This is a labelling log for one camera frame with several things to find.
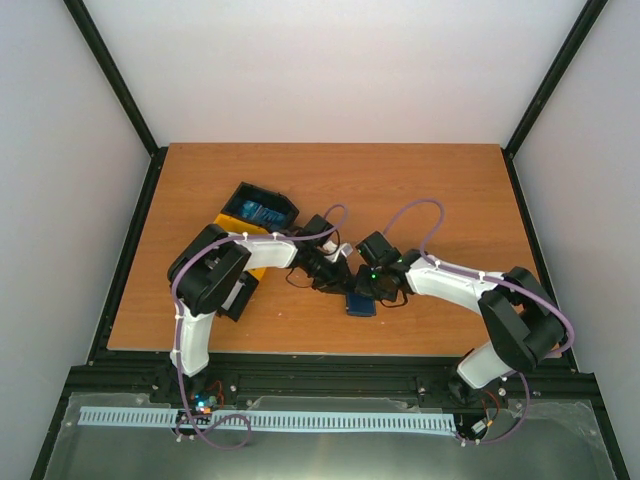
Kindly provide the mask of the blue leather card holder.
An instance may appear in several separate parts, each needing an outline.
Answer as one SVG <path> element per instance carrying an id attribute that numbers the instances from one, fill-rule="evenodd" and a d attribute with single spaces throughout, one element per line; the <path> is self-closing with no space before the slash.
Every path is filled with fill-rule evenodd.
<path id="1" fill-rule="evenodd" d="M 372 298 L 355 292 L 346 294 L 346 313 L 359 318 L 371 318 L 377 314 L 376 302 Z"/>

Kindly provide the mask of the yellow bin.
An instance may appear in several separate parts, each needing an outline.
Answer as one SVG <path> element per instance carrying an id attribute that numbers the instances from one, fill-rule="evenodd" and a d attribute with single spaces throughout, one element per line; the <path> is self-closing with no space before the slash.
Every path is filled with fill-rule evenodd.
<path id="1" fill-rule="evenodd" d="M 262 235 L 262 234 L 268 233 L 267 230 L 265 230 L 260 226 L 247 223 L 244 220 L 234 218 L 224 213 L 219 213 L 216 216 L 214 220 L 214 224 L 218 225 L 225 231 L 232 232 L 232 233 L 242 234 L 246 232 L 250 235 L 258 235 L 258 234 Z"/>

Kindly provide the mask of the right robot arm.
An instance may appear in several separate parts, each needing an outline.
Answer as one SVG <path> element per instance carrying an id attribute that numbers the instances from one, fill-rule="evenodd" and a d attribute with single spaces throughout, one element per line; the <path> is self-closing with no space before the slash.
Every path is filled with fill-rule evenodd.
<path id="1" fill-rule="evenodd" d="M 379 231 L 357 244 L 356 250 L 364 260 L 356 275 L 359 294 L 380 303 L 429 296 L 482 318 L 489 341 L 466 354 L 454 374 L 455 382 L 470 390 L 511 372 L 533 371 L 575 340 L 568 318 L 527 269 L 485 272 L 422 249 L 402 254 Z"/>

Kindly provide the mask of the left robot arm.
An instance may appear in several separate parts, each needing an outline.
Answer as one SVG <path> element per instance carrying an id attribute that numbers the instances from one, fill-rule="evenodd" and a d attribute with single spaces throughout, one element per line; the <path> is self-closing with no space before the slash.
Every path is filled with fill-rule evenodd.
<path id="1" fill-rule="evenodd" d="M 175 307 L 176 330 L 171 361 L 179 371 L 172 388 L 186 402 L 201 400 L 208 378 L 208 342 L 215 314 L 240 295 L 241 277 L 251 270 L 303 270 L 311 287 L 327 294 L 345 294 L 354 285 L 348 266 L 353 246 L 338 228 L 316 215 L 295 232 L 250 234 L 228 232 L 216 224 L 205 227 L 168 271 Z"/>

